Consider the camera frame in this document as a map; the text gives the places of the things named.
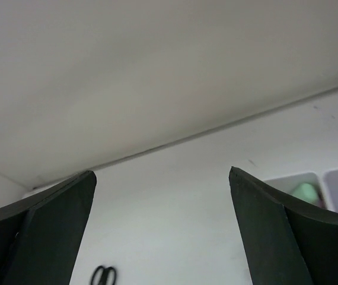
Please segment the pink highlighter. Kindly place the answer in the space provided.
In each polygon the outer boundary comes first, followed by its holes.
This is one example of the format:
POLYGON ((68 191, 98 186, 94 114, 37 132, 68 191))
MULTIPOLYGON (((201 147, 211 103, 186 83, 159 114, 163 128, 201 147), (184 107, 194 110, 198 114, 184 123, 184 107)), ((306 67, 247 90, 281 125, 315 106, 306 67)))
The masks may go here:
POLYGON ((319 202, 320 208, 327 209, 326 201, 325 201, 324 195, 321 190, 319 190, 318 196, 320 199, 320 202, 319 202))

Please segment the green highlighter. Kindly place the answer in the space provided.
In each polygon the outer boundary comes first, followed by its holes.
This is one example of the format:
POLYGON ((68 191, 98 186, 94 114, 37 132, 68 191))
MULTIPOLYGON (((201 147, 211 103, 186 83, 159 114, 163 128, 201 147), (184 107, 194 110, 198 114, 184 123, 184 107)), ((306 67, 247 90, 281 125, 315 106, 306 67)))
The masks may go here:
POLYGON ((292 190, 291 195, 299 200, 313 205, 318 204, 320 201, 317 189, 310 183, 300 183, 292 190))

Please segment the black handled scissors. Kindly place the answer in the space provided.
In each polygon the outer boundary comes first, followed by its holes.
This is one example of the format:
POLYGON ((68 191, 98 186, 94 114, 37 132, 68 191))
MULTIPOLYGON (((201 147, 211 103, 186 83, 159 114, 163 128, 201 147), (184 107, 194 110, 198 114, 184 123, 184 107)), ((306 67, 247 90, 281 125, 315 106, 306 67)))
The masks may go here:
POLYGON ((117 270, 110 266, 99 265, 90 278, 90 285, 116 285, 117 270))

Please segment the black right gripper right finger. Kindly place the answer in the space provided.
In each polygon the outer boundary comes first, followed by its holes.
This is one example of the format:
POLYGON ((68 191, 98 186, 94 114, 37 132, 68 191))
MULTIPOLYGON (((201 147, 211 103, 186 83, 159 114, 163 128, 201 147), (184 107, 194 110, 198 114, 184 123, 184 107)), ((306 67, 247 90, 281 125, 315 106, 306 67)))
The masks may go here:
POLYGON ((253 284, 338 284, 338 213, 237 167, 229 185, 253 284))

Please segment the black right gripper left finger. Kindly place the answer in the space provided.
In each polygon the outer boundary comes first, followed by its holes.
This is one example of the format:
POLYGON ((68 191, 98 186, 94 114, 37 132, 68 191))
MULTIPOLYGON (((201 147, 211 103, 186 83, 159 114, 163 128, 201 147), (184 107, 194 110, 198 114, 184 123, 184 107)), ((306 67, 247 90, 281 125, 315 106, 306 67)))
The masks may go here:
POLYGON ((0 208, 0 284, 69 284, 96 184, 86 171, 0 208))

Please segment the white compartment organizer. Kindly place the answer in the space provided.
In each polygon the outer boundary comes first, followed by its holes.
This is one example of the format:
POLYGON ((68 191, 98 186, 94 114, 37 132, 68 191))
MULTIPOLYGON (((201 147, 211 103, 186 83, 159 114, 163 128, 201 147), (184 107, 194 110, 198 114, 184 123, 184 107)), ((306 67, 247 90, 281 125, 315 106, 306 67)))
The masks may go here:
POLYGON ((338 213, 338 169, 329 170, 322 175, 314 172, 299 173, 265 181, 268 185, 291 195, 300 183, 310 183, 317 191, 321 190, 327 209, 338 213))

